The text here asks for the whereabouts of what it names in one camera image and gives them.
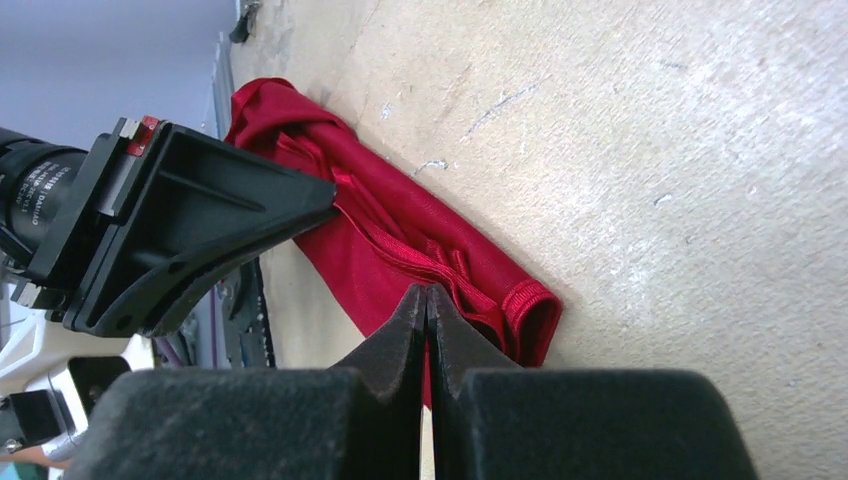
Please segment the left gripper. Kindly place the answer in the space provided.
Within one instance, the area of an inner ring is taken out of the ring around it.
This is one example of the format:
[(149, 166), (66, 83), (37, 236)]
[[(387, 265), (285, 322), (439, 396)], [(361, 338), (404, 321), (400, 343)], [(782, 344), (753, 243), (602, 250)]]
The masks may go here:
[(122, 118), (88, 150), (1, 131), (1, 271), (15, 303), (103, 338), (176, 331), (218, 281), (335, 215), (332, 182)]

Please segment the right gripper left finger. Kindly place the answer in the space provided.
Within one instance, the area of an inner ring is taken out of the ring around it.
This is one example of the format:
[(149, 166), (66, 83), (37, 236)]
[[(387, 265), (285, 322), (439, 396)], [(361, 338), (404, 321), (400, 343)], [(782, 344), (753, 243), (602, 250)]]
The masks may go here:
[(69, 479), (415, 479), (426, 290), (326, 369), (141, 370), (94, 409)]

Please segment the red cloth napkin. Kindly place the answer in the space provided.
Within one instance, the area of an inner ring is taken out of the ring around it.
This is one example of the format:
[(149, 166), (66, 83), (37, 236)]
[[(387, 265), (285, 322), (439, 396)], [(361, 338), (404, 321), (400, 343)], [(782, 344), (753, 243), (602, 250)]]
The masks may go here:
[(335, 184), (338, 215), (295, 242), (362, 334), (410, 285), (438, 283), (511, 360), (542, 365), (563, 302), (473, 224), (285, 79), (246, 83), (231, 111), (230, 144)]

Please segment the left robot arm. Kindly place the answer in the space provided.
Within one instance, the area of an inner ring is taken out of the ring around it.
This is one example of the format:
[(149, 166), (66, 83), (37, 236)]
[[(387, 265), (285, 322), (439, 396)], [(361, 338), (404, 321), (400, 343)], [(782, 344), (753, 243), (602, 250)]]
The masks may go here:
[(129, 369), (262, 252), (330, 219), (331, 182), (190, 128), (120, 119), (89, 149), (1, 133), (1, 271), (32, 310), (1, 351), (1, 446), (80, 444)]

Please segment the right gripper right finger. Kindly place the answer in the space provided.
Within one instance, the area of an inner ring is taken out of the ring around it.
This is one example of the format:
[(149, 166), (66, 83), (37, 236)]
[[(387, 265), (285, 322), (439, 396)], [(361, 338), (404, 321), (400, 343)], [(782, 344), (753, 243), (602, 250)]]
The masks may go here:
[(753, 479), (720, 391), (670, 369), (523, 368), (427, 290), (440, 479)]

